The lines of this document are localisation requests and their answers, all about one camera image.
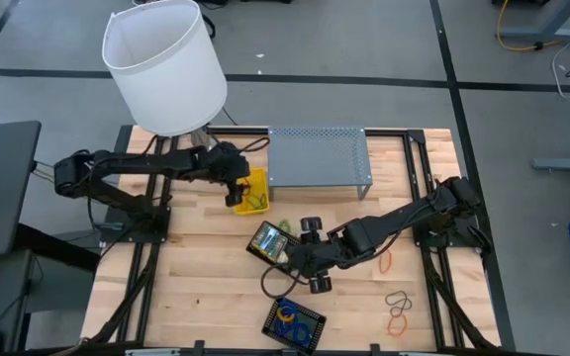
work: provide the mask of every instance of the white lampshade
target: white lampshade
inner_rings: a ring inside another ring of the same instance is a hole
[[[103,59],[136,123],[173,136],[201,128],[222,109],[226,77],[199,6],[167,0],[112,14]]]

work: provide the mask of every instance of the wooden table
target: wooden table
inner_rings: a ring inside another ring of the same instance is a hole
[[[442,181],[459,175],[450,131],[425,130],[425,135],[434,178]],[[257,138],[219,136],[237,146]],[[129,152],[142,152],[149,139],[150,133],[134,128]],[[287,219],[293,232],[299,232],[300,218],[317,216],[323,219],[325,229],[331,229],[354,218],[383,215],[411,202],[401,140],[369,137],[367,143],[373,186],[363,201],[348,187],[280,189],[269,212],[240,217],[225,206],[225,187],[173,182],[169,236],[159,255],[145,345],[192,347],[201,339],[208,348],[283,348],[260,333],[272,304],[259,287],[259,277],[267,265],[245,247],[264,220],[278,223]],[[189,144],[187,139],[180,140],[180,147]],[[419,157],[416,147],[413,151]],[[245,156],[254,167],[267,167],[267,150]],[[416,166],[422,172],[418,159]],[[419,176],[423,194],[425,183]],[[141,194],[146,179],[123,175],[120,188]],[[120,244],[103,258],[82,335],[95,334],[123,298],[133,249],[131,244]],[[414,246],[412,231],[405,230],[390,251],[392,265],[385,273],[380,272],[377,260],[348,270],[334,268],[330,270],[332,292],[311,295],[307,286],[297,286],[290,295],[293,301],[327,317],[319,350],[369,350],[371,343],[379,343],[382,350],[435,350],[422,257]],[[448,256],[457,301],[484,336],[500,344],[480,256],[471,248],[448,248]],[[267,288],[283,291],[289,283],[274,273],[269,275]],[[384,302],[386,295],[397,291],[405,291],[413,302],[405,311],[408,326],[400,337],[388,334],[390,308]],[[443,302],[439,304],[446,343],[452,345],[448,312]],[[135,335],[137,316],[132,312],[128,339]]]

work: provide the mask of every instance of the yellow container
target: yellow container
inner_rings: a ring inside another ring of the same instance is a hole
[[[252,168],[249,176],[237,179],[238,184],[249,185],[243,191],[241,204],[234,207],[237,215],[265,213],[269,210],[269,194],[267,193],[267,177],[263,168]]]

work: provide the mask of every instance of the table leg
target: table leg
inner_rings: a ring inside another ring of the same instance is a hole
[[[22,223],[17,226],[15,248],[27,248],[66,265],[95,272],[100,256],[82,247],[64,242]]]
[[[366,193],[368,193],[368,190],[371,188],[370,185],[368,186],[364,186],[364,189],[362,189],[362,186],[357,186],[357,197],[362,200],[364,199],[364,197],[366,197]]]

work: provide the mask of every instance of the gray perforated metal shelf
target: gray perforated metal shelf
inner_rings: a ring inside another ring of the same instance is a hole
[[[356,186],[363,199],[373,184],[364,127],[270,127],[270,198],[279,187]]]

